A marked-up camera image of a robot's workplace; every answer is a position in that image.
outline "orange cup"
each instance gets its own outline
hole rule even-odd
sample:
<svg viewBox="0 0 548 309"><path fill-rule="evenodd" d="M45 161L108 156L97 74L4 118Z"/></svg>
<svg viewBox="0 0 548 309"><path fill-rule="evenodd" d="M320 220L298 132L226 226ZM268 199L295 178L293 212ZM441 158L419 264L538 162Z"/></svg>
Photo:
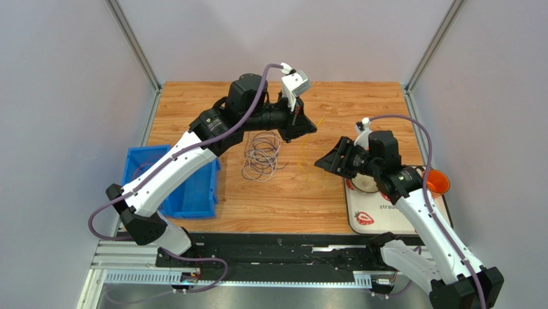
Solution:
<svg viewBox="0 0 548 309"><path fill-rule="evenodd" d="M430 170L428 179L426 180L426 185L428 186L428 190L432 193L432 198L437 198L442 194L447 193L451 187L449 178L437 169Z"/></svg>

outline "white wall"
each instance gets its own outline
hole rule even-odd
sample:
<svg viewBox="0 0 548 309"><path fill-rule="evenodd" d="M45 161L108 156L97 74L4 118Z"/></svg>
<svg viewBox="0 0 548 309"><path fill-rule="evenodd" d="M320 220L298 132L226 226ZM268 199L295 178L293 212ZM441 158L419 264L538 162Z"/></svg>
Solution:
<svg viewBox="0 0 548 309"><path fill-rule="evenodd" d="M104 1L0 4L0 307L74 308L152 90ZM96 225L106 232L113 222Z"/></svg>
<svg viewBox="0 0 548 309"><path fill-rule="evenodd" d="M468 1L415 92L456 231L505 284L496 308L546 308L548 3Z"/></svg>
<svg viewBox="0 0 548 309"><path fill-rule="evenodd" d="M405 83L452 0L121 0L160 81L287 62L312 80Z"/></svg>

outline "blue plastic bin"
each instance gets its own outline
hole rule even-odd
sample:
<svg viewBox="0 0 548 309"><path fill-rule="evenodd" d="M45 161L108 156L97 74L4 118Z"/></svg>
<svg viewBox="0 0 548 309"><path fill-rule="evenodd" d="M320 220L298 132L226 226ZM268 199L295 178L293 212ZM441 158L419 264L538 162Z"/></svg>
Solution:
<svg viewBox="0 0 548 309"><path fill-rule="evenodd" d="M169 145L128 149L122 185L141 176L169 149L171 149ZM173 218L215 217L220 170L221 163L218 158L198 169L163 201L159 207L160 212Z"/></svg>

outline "black base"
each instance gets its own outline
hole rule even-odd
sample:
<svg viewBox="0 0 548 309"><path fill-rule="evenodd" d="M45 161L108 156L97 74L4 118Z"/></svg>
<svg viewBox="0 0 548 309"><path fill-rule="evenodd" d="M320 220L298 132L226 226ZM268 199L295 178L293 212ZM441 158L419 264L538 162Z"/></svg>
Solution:
<svg viewBox="0 0 548 309"><path fill-rule="evenodd" d="M193 245L183 256L219 257L229 265L226 280L275 282L354 282L354 270L395 271L375 263L369 247L314 252L313 247L369 245L368 236L296 234L190 234ZM404 238L422 245L417 237ZM158 250L157 267L202 268L202 279L215 280L223 273L218 263L189 263L173 259Z"/></svg>

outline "cable connector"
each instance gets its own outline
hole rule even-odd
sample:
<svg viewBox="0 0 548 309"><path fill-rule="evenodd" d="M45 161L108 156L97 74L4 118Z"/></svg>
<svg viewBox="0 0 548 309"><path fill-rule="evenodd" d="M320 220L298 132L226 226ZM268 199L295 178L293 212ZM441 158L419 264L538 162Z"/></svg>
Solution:
<svg viewBox="0 0 548 309"><path fill-rule="evenodd" d="M283 74L290 74L291 70L293 70L293 68L285 62L280 63L280 65L284 67L283 69L280 69Z"/></svg>

